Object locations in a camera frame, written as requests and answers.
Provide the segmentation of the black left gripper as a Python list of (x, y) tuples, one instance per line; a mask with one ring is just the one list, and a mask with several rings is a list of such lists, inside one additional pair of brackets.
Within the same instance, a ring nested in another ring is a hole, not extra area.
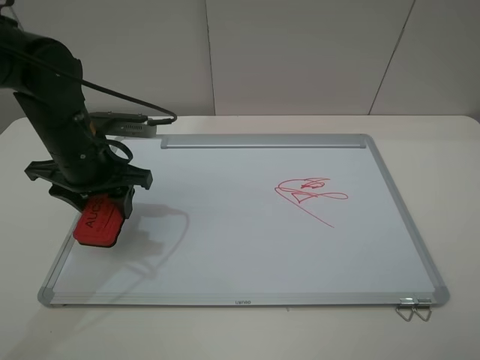
[(25, 169), (32, 180), (52, 186), (49, 195), (82, 213), (89, 200), (85, 194), (108, 193), (108, 198), (127, 220), (133, 211), (134, 186), (148, 190), (153, 175), (131, 165), (134, 155), (122, 142), (101, 139), (92, 149), (54, 160), (33, 161)]

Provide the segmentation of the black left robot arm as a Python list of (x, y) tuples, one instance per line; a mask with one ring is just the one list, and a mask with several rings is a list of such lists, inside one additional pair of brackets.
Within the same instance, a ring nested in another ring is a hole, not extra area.
[(149, 189), (152, 173), (130, 164), (130, 149), (107, 139), (86, 110), (80, 61), (57, 40), (24, 32), (1, 17), (1, 87), (10, 89), (50, 159), (25, 169), (30, 180), (51, 184), (49, 194), (82, 212), (105, 195), (128, 219), (134, 188)]

